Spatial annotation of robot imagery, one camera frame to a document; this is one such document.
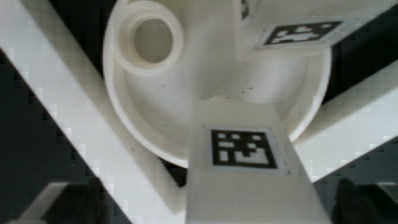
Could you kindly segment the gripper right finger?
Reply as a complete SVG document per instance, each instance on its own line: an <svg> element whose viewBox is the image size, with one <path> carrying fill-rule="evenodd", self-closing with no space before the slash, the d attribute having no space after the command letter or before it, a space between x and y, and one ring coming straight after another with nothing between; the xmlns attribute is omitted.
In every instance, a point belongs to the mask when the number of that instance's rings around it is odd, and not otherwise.
<svg viewBox="0 0 398 224"><path fill-rule="evenodd" d="M398 183L339 181L332 224L398 224Z"/></svg>

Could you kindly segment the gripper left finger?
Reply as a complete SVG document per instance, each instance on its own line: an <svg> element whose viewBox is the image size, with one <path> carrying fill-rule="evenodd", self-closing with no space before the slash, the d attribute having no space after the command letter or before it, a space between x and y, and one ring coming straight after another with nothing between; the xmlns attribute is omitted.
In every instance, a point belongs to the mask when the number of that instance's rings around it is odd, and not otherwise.
<svg viewBox="0 0 398 224"><path fill-rule="evenodd" d="M110 224L99 180L49 183L10 224Z"/></svg>

